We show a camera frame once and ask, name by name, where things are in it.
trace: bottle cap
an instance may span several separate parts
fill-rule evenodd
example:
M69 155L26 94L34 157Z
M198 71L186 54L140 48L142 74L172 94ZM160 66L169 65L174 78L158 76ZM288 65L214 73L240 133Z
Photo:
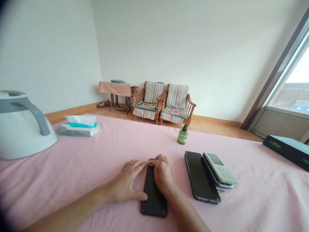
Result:
M185 124L185 125L183 126L183 131L187 131L187 129L188 129L188 125Z

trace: phone keypad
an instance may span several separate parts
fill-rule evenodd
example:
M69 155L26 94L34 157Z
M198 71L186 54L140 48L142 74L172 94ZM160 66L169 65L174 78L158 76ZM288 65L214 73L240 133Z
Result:
M226 181L231 181L238 183L235 177L231 174L231 172L226 167L216 167L216 171L218 172L218 175L221 179Z

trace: wooden armchair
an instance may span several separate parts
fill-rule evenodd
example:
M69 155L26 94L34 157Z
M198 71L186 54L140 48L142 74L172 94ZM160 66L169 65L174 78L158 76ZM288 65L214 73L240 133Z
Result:
M166 91L163 92L163 90L164 83L145 81L142 91L138 94L131 95L132 120L134 120L134 115L136 115L142 118L155 120L155 124L157 125L159 113L161 111L161 103L162 100L166 98Z
M162 120L190 125L196 104L191 101L188 90L189 87L186 85L168 84L167 99L163 99L161 102L161 125Z

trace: black smartphone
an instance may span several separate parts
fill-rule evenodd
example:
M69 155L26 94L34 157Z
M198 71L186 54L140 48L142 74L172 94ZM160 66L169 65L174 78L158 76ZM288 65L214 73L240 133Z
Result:
M192 194L196 200L217 205L221 198L212 180L209 169L205 169L203 157L199 153L186 151L184 155L189 179L191 182Z
M223 183L219 180L215 170L212 168L210 162L208 161L207 157L203 154L203 164L205 165L205 168L207 167L210 170L211 176L215 184L219 185L220 187L226 188L226 189L232 189L233 185L228 183Z
M155 184L154 169L154 166L148 164L144 186L144 192L147 194L148 199L142 201L141 213L143 215L165 218L167 216L167 201Z

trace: pink bedsheet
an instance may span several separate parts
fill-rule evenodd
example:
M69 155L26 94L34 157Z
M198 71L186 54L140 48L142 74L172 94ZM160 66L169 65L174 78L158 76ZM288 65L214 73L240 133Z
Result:
M93 137L59 136L51 148L14 161L0 161L1 201L7 218L23 229L111 180L131 159L168 156L177 184L213 232L309 231L309 173L260 142L97 116ZM222 202L193 199L184 161L186 150L216 152L240 184L219 192ZM143 190L146 169L134 182ZM172 209L167 218L140 214L140 202L109 205L78 231L178 231Z

